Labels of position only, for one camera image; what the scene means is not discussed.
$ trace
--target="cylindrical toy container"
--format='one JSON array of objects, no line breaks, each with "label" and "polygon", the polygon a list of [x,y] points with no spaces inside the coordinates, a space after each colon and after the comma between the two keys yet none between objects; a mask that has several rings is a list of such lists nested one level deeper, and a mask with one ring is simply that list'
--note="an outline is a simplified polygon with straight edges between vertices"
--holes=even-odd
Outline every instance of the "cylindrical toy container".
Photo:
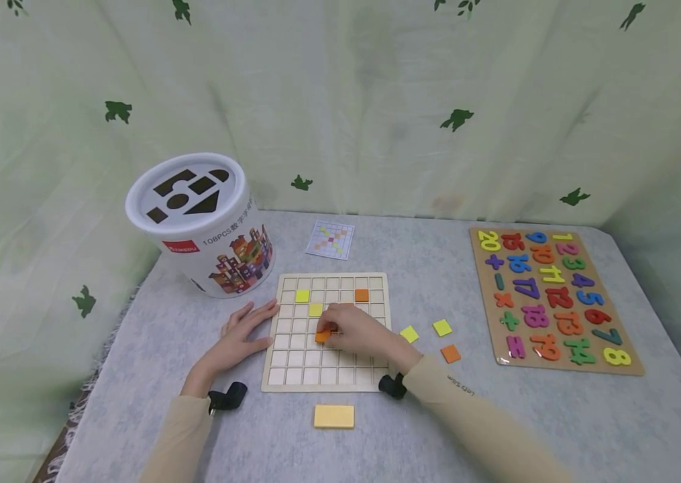
[{"label": "cylindrical toy container", "polygon": [[244,170],[222,154],[158,164],[128,191],[125,212],[209,296],[244,294],[273,269],[273,245]]}]

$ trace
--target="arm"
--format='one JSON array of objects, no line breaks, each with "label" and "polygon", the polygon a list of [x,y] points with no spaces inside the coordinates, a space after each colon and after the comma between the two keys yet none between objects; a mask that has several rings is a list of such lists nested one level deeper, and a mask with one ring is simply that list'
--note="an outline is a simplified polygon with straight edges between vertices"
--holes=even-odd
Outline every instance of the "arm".
[{"label": "arm", "polygon": [[263,321],[278,312],[275,300],[252,311],[249,302],[230,315],[222,334],[211,349],[196,362],[187,375],[179,396],[171,401],[163,428],[142,469],[139,483],[191,483],[203,446],[211,431],[209,387],[220,372],[248,356],[267,349],[269,337],[248,341],[247,337]]},{"label": "arm", "polygon": [[[330,305],[317,330],[335,326],[342,334],[332,335],[325,344],[391,361],[405,375],[407,390],[456,434],[497,482],[573,482],[553,454],[523,426],[491,402],[474,396],[439,360],[421,355],[404,337],[347,305]],[[514,461],[507,454],[514,454]]]}]

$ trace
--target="red logo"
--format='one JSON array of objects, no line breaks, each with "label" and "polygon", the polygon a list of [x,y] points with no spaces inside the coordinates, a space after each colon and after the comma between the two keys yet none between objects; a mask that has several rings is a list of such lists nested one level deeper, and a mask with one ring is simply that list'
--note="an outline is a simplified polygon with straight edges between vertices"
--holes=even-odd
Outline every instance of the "red logo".
[{"label": "red logo", "polygon": [[198,250],[198,245],[196,245],[191,239],[181,242],[164,241],[163,244],[168,246],[168,249],[175,254],[193,254],[200,251]]}]

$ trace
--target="orange square tile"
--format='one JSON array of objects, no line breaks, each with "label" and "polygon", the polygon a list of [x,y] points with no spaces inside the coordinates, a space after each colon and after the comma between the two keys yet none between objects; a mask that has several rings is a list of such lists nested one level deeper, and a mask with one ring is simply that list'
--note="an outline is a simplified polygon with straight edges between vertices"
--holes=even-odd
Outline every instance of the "orange square tile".
[{"label": "orange square tile", "polygon": [[449,345],[447,347],[442,347],[442,357],[448,364],[452,364],[455,361],[461,360],[461,354],[458,353],[455,345]]},{"label": "orange square tile", "polygon": [[366,288],[357,288],[354,295],[354,300],[357,302],[369,302],[370,301],[370,291]]},{"label": "orange square tile", "polygon": [[316,332],[316,342],[319,344],[323,344],[324,342],[329,339],[329,336],[331,335],[331,331],[329,330],[329,327],[327,329],[324,329],[322,332]]}]

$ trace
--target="building illustration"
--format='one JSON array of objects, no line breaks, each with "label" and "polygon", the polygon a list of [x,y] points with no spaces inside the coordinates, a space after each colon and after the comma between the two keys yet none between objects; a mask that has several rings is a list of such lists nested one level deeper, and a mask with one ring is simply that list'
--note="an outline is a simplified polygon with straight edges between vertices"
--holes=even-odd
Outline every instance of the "building illustration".
[{"label": "building illustration", "polygon": [[270,259],[273,257],[273,245],[270,245],[268,232],[265,225],[261,225],[262,232],[252,228],[249,230],[249,241],[245,235],[238,235],[230,243],[233,255],[219,255],[217,270],[219,273],[212,273],[209,278],[222,287],[226,294],[240,294],[257,280],[263,277],[264,271],[270,266]]}]

